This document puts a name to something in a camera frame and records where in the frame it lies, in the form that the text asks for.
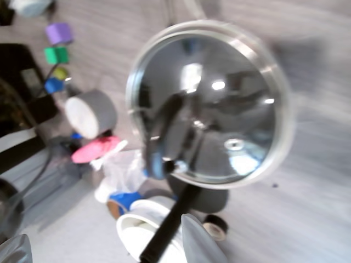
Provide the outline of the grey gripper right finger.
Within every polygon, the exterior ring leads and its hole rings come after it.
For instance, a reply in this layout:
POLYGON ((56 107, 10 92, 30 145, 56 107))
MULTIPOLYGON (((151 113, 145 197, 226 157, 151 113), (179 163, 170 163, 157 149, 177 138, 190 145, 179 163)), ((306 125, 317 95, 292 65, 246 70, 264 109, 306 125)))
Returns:
POLYGON ((181 228, 187 262, 228 262, 225 254, 196 217, 191 214, 183 214, 181 228))

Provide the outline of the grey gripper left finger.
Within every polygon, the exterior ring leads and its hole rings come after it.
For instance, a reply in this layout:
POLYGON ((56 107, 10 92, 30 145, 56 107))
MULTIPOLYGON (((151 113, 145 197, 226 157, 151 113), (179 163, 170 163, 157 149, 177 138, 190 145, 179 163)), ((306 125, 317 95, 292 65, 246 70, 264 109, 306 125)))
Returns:
POLYGON ((32 250, 28 235, 21 234, 1 244, 1 263, 32 263, 32 250))

